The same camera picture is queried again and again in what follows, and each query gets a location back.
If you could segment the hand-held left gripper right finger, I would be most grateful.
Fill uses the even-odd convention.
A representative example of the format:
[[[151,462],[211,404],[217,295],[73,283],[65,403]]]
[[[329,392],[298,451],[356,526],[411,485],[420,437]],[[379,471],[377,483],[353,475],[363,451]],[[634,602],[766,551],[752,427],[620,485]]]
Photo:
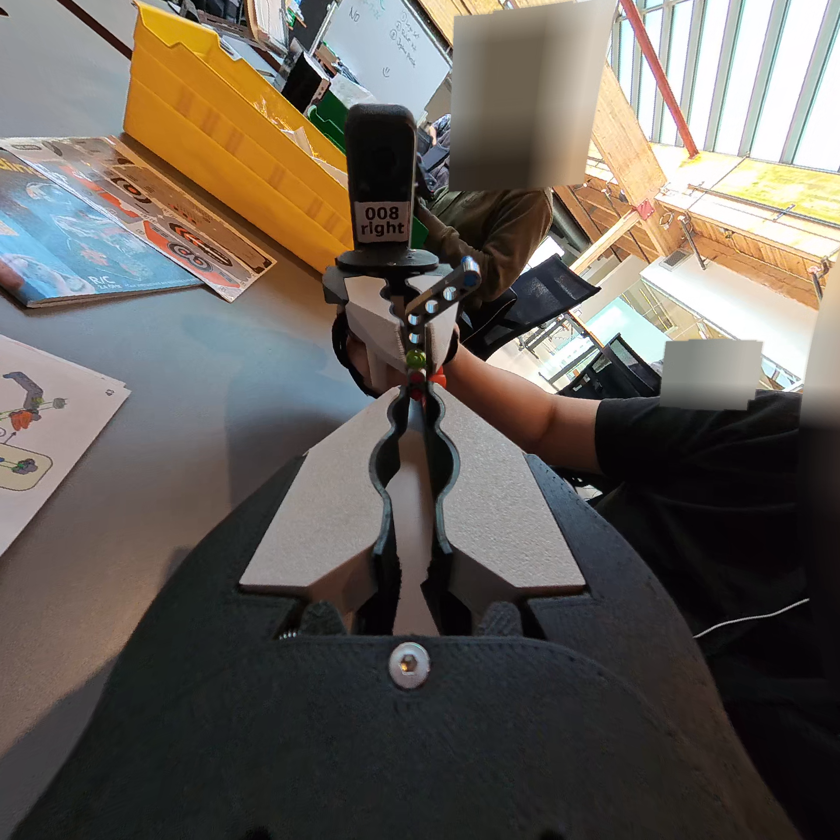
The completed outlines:
[[[529,457],[436,384],[425,450],[434,501],[425,600],[442,635],[471,634],[495,602],[585,592]]]

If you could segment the dark mesh office chair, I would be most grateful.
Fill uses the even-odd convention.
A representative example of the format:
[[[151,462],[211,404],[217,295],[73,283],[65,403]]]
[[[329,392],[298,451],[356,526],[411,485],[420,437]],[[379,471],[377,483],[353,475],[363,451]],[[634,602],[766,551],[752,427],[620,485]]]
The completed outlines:
[[[523,272],[494,301],[465,311],[459,321],[460,341],[487,361],[505,344],[551,322],[599,292],[576,275],[561,257],[552,255]]]

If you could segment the person's black shirt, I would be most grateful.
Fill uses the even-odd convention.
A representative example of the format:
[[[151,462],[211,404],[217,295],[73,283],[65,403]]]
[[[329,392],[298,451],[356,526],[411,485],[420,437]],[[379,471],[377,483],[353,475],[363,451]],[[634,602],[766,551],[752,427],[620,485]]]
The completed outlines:
[[[838,838],[838,423],[603,401],[597,510],[686,619],[730,722],[804,838]]]

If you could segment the person's right forearm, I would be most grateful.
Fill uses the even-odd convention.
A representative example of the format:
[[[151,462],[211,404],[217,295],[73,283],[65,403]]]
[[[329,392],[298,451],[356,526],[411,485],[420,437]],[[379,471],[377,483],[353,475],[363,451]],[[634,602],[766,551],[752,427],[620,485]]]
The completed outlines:
[[[549,394],[462,345],[443,372],[449,393],[527,454],[549,466],[601,474],[595,447],[599,402]]]

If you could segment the black framed screen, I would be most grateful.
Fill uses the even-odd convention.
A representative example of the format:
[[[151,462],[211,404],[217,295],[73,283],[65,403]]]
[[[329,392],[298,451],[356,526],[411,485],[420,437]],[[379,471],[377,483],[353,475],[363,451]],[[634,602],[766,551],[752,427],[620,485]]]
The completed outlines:
[[[661,386],[659,369],[645,362],[617,334],[560,394],[596,401],[653,397],[660,395]]]

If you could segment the small black box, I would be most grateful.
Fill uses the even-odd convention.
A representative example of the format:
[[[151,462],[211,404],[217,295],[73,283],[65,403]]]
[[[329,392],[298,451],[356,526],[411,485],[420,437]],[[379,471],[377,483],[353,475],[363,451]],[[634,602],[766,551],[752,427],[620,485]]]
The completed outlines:
[[[306,114],[310,106],[322,99],[331,79],[322,64],[303,50],[287,55],[275,88],[295,109]]]

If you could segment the whiteboard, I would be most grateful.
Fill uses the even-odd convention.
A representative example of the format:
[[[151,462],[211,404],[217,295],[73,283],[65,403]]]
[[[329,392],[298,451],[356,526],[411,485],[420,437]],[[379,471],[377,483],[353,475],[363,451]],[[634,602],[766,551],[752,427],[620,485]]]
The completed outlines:
[[[451,69],[450,59],[404,1],[342,1],[322,41],[378,101],[419,121]]]

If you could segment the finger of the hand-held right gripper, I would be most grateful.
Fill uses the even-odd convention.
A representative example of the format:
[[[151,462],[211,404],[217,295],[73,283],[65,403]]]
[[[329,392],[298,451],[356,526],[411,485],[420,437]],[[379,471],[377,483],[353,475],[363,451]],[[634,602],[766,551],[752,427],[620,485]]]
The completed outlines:
[[[395,370],[404,370],[404,325],[394,314],[391,301],[383,297],[384,288],[385,280],[382,278],[347,277],[346,317],[351,332],[364,343],[370,354]]]
[[[457,331],[456,323],[459,309],[459,304],[455,303],[426,321],[425,354],[427,372],[438,372],[445,363],[453,335]]]

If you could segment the open instruction booklet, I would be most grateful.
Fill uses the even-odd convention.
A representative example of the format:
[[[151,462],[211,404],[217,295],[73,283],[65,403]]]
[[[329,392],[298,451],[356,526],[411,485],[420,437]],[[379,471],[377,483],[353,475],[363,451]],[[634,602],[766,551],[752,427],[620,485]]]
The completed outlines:
[[[1,337],[1,552],[130,396],[120,381]]]

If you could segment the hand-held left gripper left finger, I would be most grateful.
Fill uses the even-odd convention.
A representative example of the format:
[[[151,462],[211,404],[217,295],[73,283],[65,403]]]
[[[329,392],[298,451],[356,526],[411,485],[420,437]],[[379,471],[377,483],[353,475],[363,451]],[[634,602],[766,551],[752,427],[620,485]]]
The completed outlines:
[[[386,485],[400,468],[403,388],[311,447],[239,579],[246,592],[328,601],[390,634],[402,573]]]

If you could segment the grey bent beam with pins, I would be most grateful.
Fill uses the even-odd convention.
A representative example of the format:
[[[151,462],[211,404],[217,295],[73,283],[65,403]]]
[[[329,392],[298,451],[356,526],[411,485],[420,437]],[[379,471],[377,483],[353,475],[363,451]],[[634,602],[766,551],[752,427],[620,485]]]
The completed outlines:
[[[425,401],[429,382],[434,372],[427,372],[425,354],[425,325],[434,315],[460,303],[475,292],[481,283],[480,268],[475,259],[464,257],[458,267],[442,276],[425,291],[412,299],[405,310],[406,374],[410,398]]]

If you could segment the white paper sign board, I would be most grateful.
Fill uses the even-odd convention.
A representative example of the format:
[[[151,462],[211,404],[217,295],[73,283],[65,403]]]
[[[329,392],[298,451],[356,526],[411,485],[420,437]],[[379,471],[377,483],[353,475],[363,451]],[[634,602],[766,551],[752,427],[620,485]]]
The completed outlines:
[[[284,1],[246,1],[248,26],[255,41],[288,49],[287,6]]]

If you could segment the yellow storage bin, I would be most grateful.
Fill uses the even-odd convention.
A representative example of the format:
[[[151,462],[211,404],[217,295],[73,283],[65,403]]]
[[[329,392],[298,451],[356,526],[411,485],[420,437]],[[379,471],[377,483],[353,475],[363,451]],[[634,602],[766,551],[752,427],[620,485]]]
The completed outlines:
[[[123,130],[310,267],[351,250],[350,197],[280,130],[303,128],[313,150],[346,158],[210,28],[135,4]]]

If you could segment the robot sticker sheet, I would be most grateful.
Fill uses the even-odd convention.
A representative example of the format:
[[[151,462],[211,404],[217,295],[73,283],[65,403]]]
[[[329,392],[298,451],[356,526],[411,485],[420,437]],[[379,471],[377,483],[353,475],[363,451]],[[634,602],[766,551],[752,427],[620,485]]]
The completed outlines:
[[[2,139],[2,150],[228,302],[277,262],[115,136]]]

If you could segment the blue closed manual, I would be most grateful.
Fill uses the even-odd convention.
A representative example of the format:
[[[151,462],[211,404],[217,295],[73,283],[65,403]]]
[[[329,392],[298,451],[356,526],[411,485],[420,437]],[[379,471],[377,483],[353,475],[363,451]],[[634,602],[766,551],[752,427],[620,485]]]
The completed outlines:
[[[1,152],[1,288],[26,308],[201,287],[63,186]]]

